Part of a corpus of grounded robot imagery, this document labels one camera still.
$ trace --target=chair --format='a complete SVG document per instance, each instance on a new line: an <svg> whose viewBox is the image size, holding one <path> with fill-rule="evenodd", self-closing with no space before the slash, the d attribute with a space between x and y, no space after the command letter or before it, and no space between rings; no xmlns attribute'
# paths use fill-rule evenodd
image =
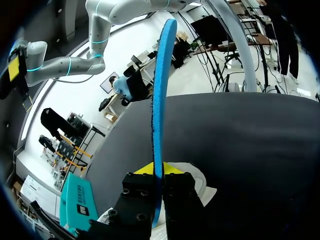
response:
<svg viewBox="0 0 320 240"><path fill-rule="evenodd" d="M227 52L232 52L232 54L229 54L228 56L225 56L225 61L229 62L232 59L235 59L237 61L239 61L239 63L241 64L241 68L244 68L242 65L242 62L240 60L240 55L238 52L236 52L237 50L237 46L234 42L231 42L229 45L223 45L223 46L219 46L217 49L219 52L221 53L227 53Z"/></svg>
<svg viewBox="0 0 320 240"><path fill-rule="evenodd" d="M128 100L126 96L121 97L123 106L128 106L130 102L137 102L148 99L150 97L149 90L145 85L141 72L137 70L133 73L127 80L126 84L128 85L130 94L132 96L131 100Z"/></svg>
<svg viewBox="0 0 320 240"><path fill-rule="evenodd" d="M125 75L127 78L131 77L136 72L136 69L133 65L129 66L124 72L123 75Z"/></svg>

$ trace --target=person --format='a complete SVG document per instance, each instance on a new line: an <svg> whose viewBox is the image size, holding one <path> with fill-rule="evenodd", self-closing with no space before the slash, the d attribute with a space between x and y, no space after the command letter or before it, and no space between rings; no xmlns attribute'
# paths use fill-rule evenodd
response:
<svg viewBox="0 0 320 240"><path fill-rule="evenodd" d="M114 89L114 92L116 94L122 94L125 95L125 98L128 99L129 101L132 100L132 96L127 84L127 79L128 77L126 76L120 76L120 77L116 77L116 76L111 76L109 78L109 82L111 84L111 86Z"/></svg>
<svg viewBox="0 0 320 240"><path fill-rule="evenodd" d="M282 16L277 4L268 0L256 0L262 5L263 12L271 18L275 37L278 44L278 71L281 74L278 81L288 74L289 78L298 84L299 50L297 39L291 24Z"/></svg>

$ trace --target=person's legs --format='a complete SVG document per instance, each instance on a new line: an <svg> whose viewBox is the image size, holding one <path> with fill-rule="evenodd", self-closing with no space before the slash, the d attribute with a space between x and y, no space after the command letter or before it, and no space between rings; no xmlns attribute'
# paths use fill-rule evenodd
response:
<svg viewBox="0 0 320 240"><path fill-rule="evenodd" d="M294 78L298 78L298 71L299 71L299 50L297 41L294 39L293 42L290 44L290 73Z"/></svg>
<svg viewBox="0 0 320 240"><path fill-rule="evenodd" d="M278 38L278 70L287 75L289 66L289 48L282 39Z"/></svg>

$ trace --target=cardboard box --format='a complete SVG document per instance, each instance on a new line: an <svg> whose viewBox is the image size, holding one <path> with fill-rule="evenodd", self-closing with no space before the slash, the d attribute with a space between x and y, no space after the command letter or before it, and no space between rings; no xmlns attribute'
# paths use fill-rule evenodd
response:
<svg viewBox="0 0 320 240"><path fill-rule="evenodd" d="M104 114L104 117L105 117L106 119L108 119L111 124L114 124L114 123L117 121L117 119L118 119L117 116L115 116L114 114L112 114L112 113L110 113L110 112L106 112L106 113Z"/></svg>

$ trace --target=screw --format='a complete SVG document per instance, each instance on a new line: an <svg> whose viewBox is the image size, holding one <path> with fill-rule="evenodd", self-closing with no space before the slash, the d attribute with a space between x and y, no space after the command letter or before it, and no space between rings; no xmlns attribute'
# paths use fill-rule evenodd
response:
<svg viewBox="0 0 320 240"><path fill-rule="evenodd" d="M118 212L117 212L117 210L112 209L112 210L109 211L108 215L109 215L110 217L115 217L115 216L118 215Z"/></svg>
<svg viewBox="0 0 320 240"><path fill-rule="evenodd" d="M147 220L147 216L146 216L145 214L143 214L143 213L139 213L139 214L136 216L136 219L137 219L138 221L142 222L142 221Z"/></svg>
<svg viewBox="0 0 320 240"><path fill-rule="evenodd" d="M122 190L122 194L127 195L128 193L130 193L130 191L128 189L123 189Z"/></svg>
<svg viewBox="0 0 320 240"><path fill-rule="evenodd" d="M149 195L148 191L141 191L141 196L146 197L148 195Z"/></svg>

